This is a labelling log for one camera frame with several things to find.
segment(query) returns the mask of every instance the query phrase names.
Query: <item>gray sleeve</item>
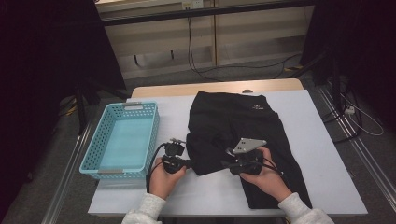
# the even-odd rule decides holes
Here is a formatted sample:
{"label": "gray sleeve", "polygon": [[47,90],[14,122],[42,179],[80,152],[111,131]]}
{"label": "gray sleeve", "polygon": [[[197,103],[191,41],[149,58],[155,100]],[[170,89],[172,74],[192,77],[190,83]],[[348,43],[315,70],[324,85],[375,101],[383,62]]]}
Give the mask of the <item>gray sleeve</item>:
{"label": "gray sleeve", "polygon": [[292,193],[278,206],[286,213],[286,216],[290,218],[290,221],[293,224],[334,223],[322,210],[308,208],[305,203],[301,201],[298,193]]}
{"label": "gray sleeve", "polygon": [[138,210],[129,211],[122,224],[157,224],[161,223],[157,221],[158,215],[160,214],[166,201],[153,194],[145,193],[142,202]]}

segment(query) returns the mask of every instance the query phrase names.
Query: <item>blue plastic basket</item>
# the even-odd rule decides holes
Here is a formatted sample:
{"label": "blue plastic basket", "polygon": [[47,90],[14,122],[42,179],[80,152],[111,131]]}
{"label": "blue plastic basket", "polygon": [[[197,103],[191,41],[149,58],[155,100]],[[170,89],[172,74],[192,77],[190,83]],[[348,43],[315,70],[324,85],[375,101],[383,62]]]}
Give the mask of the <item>blue plastic basket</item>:
{"label": "blue plastic basket", "polygon": [[107,105],[79,171],[96,179],[144,178],[159,121],[155,102]]}

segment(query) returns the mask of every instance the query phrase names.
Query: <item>white cable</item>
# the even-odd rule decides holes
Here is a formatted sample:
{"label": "white cable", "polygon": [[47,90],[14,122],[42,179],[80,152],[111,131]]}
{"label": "white cable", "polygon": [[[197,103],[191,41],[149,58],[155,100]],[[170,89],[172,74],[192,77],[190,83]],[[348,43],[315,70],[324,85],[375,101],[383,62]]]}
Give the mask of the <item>white cable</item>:
{"label": "white cable", "polygon": [[367,113],[365,113],[364,111],[362,111],[360,108],[358,108],[357,106],[355,106],[354,104],[352,104],[342,93],[341,96],[351,105],[353,105],[357,110],[359,110],[362,114],[364,114],[365,116],[367,116],[369,119],[371,119],[374,123],[376,123],[376,125],[378,125],[378,127],[381,129],[381,133],[370,133],[369,131],[363,129],[353,118],[352,116],[349,117],[352,120],[352,122],[354,122],[359,128],[361,128],[363,131],[365,131],[366,133],[370,134],[370,135],[374,135],[374,136],[379,136],[382,135],[384,133],[384,129],[382,128],[382,126],[375,120],[373,119],[370,115],[368,115]]}

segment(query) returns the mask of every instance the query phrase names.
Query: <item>black fabric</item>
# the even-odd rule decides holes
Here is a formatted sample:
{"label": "black fabric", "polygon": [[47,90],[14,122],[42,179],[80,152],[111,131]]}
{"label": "black fabric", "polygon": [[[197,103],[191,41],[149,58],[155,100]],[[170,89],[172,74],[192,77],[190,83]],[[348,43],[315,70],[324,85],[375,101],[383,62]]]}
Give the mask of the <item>black fabric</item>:
{"label": "black fabric", "polygon": [[[293,158],[283,124],[266,98],[231,93],[198,92],[190,110],[187,151],[196,163],[193,170],[207,175],[223,167],[220,161],[234,162],[227,148],[235,148],[240,138],[262,139],[271,150],[286,184],[312,207],[300,166]],[[241,178],[249,208],[277,208],[278,202]]]}

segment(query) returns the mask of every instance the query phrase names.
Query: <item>logo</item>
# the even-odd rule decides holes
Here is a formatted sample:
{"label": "logo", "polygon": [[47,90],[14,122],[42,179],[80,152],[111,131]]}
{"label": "logo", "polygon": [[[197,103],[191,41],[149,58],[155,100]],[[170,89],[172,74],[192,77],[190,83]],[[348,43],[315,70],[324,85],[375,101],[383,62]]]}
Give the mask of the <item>logo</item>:
{"label": "logo", "polygon": [[260,105],[254,105],[252,107],[252,109],[264,109],[264,108],[262,106],[260,106]]}

